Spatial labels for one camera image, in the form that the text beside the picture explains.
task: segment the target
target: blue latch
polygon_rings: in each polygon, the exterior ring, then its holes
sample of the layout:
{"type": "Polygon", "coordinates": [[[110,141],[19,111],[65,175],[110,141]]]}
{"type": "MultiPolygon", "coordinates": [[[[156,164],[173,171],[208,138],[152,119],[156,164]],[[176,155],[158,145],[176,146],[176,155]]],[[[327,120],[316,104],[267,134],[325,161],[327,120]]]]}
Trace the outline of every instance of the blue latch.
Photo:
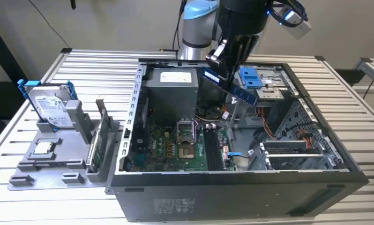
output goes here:
{"type": "Polygon", "coordinates": [[[229,152],[226,152],[226,155],[228,156],[241,156],[243,154],[238,151],[234,151],[234,152],[229,151],[229,152]]]}
{"type": "Polygon", "coordinates": [[[66,87],[69,88],[69,96],[70,96],[72,100],[77,100],[77,94],[76,94],[76,91],[74,91],[74,85],[73,85],[73,83],[69,80],[66,81],[66,87]]]}
{"type": "Polygon", "coordinates": [[[26,81],[26,83],[23,84],[23,86],[27,87],[37,87],[39,85],[39,81],[26,81]]]}
{"type": "Polygon", "coordinates": [[[27,99],[27,95],[26,95],[26,92],[25,92],[25,90],[23,90],[23,80],[22,80],[22,79],[19,79],[19,80],[17,81],[17,88],[18,88],[21,94],[22,94],[22,97],[23,97],[25,99],[27,99]]]}
{"type": "Polygon", "coordinates": [[[238,73],[245,89],[261,88],[261,82],[253,68],[240,67],[238,73]]]}

